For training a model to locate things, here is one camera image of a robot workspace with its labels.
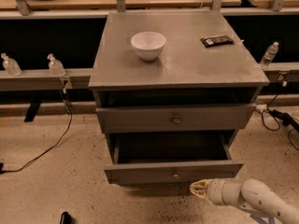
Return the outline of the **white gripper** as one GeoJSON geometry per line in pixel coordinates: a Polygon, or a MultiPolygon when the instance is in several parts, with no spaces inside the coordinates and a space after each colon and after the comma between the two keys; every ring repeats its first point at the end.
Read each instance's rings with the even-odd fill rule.
{"type": "Polygon", "coordinates": [[[240,207],[245,199],[241,194],[242,184],[233,179],[202,179],[191,183],[192,194],[200,199],[209,199],[216,205],[240,207]]]}

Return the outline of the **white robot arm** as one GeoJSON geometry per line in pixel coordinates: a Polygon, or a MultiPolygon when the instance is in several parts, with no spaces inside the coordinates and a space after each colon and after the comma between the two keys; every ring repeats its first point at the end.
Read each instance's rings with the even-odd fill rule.
{"type": "Polygon", "coordinates": [[[299,224],[299,209],[284,202],[263,182],[249,179],[203,179],[190,192],[215,205],[233,206],[256,217],[275,217],[282,224],[299,224]]]}

